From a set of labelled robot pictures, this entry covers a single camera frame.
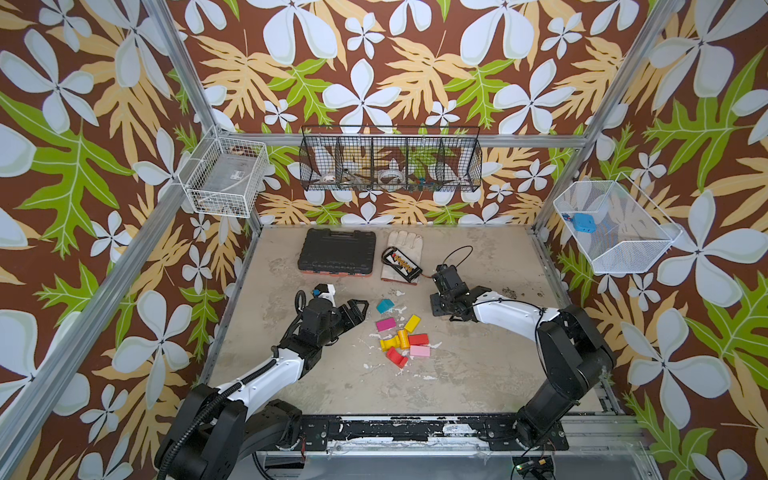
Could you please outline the red rectangular wood block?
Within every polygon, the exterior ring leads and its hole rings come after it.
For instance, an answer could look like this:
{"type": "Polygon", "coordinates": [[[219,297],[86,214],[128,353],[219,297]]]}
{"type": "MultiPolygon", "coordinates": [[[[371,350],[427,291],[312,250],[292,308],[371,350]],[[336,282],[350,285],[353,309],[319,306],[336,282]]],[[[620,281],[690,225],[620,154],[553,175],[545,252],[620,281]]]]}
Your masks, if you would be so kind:
{"type": "Polygon", "coordinates": [[[430,343],[429,336],[427,334],[409,335],[408,341],[410,345],[416,345],[416,346],[425,346],[430,343]]]}

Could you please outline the pink wood block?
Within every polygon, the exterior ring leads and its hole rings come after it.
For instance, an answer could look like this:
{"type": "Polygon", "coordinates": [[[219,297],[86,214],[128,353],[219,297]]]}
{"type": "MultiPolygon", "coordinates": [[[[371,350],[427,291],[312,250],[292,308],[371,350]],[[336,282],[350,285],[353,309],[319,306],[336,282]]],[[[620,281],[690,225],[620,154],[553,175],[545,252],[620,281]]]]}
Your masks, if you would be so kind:
{"type": "Polygon", "coordinates": [[[431,356],[431,349],[426,345],[412,345],[409,353],[412,358],[429,358],[431,356]]]}

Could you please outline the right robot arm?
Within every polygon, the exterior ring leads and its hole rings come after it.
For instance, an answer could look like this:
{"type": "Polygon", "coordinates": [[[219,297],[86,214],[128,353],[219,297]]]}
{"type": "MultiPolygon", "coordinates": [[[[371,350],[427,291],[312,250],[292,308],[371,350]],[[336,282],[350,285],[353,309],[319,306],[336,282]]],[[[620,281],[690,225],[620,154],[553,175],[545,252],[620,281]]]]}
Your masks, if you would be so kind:
{"type": "Polygon", "coordinates": [[[455,265],[438,265],[432,280],[435,316],[497,326],[534,343],[545,380],[516,414],[511,438],[524,448],[547,442],[556,423],[616,366],[595,321],[574,304],[541,307],[487,287],[470,288],[455,265]]]}

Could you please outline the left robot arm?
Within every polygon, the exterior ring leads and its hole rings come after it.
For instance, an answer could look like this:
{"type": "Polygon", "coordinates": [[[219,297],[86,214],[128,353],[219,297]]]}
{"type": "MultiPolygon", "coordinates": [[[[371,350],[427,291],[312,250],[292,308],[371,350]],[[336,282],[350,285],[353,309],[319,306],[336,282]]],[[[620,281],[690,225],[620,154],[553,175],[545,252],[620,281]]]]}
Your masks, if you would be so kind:
{"type": "Polygon", "coordinates": [[[304,377],[325,347],[361,324],[369,302],[336,306],[331,294],[307,299],[298,291],[294,307],[296,317],[267,360],[221,386],[201,384],[189,392],[156,453],[159,479],[226,479],[241,459],[259,450],[302,443],[301,410],[274,396],[304,377]]]}

